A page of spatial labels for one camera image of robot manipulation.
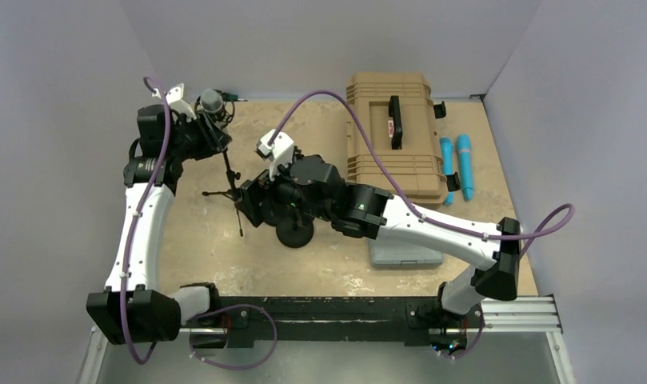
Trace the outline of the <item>blue microphone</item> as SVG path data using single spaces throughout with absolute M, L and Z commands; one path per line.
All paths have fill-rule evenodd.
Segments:
M 442 137 L 439 139 L 441 154 L 442 154 L 442 170 L 446 176 L 446 185 L 448 188 L 448 195 L 445 198 L 444 205 L 451 206 L 454 201 L 454 192 L 461 187 L 459 176 L 457 172 L 453 171 L 453 144 L 449 138 Z
M 461 188 L 464 199 L 469 202 L 473 199 L 474 182 L 473 182 L 473 164 L 472 164 L 472 145 L 467 134 L 460 134 L 456 139 L 456 151 L 459 161 L 459 170 L 461 172 Z

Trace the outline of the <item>tan tool case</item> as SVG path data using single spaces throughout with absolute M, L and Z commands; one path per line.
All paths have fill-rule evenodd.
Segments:
M 347 178 L 437 209 L 448 195 L 437 120 L 445 104 L 431 98 L 419 72 L 357 72 L 346 86 L 356 117 L 347 122 Z

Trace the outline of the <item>tripod stand with shock mount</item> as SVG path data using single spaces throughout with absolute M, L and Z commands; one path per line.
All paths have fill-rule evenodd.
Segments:
M 233 110 L 231 113 L 228 112 L 227 109 L 225 109 L 223 114 L 207 114 L 201 108 L 199 97 L 200 95 L 198 96 L 197 101 L 194 104 L 194 110 L 197 117 L 204 118 L 207 122 L 212 122 L 217 128 L 224 130 L 226 133 L 228 133 L 227 127 L 234 119 L 235 110 Z M 220 190 L 202 191 L 202 196 L 203 197 L 209 197 L 214 195 L 223 196 L 230 199 L 233 203 L 236 203 L 239 199 L 239 191 L 238 191 L 238 188 L 236 187 L 236 181 L 240 179 L 241 174 L 232 169 L 230 165 L 229 155 L 228 155 L 228 148 L 221 154 L 226 167 L 226 177 L 230 185 L 230 188 L 225 191 L 220 191 Z

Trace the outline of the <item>silver microphone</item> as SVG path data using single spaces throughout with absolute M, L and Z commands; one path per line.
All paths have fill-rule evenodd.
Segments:
M 222 94 L 214 89 L 203 90 L 199 102 L 202 110 L 207 114 L 223 114 L 226 109 Z

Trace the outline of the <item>round base clip stand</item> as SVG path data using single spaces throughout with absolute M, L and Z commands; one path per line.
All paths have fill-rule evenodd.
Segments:
M 314 218 L 290 215 L 276 225 L 276 235 L 281 244 L 297 249 L 306 246 L 314 237 Z

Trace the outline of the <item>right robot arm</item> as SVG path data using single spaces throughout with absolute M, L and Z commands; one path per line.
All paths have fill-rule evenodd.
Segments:
M 291 248 L 308 244 L 315 219 L 351 238 L 412 244 L 468 263 L 443 283 L 433 304 L 435 319 L 453 325 L 485 298 L 513 301 L 518 295 L 520 224 L 474 222 L 411 206 L 376 186 L 347 182 L 336 166 L 318 155 L 278 165 L 245 181 L 235 206 L 250 223 L 276 227 Z

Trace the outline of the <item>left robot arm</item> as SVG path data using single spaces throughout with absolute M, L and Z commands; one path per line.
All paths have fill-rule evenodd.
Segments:
M 192 318 L 201 326 L 222 319 L 213 283 L 181 286 L 170 295 L 158 284 L 158 258 L 183 162 L 226 154 L 226 122 L 200 112 L 138 111 L 139 137 L 123 171 L 126 213 L 114 265 L 102 291 L 89 294 L 86 310 L 114 345 L 172 341 Z

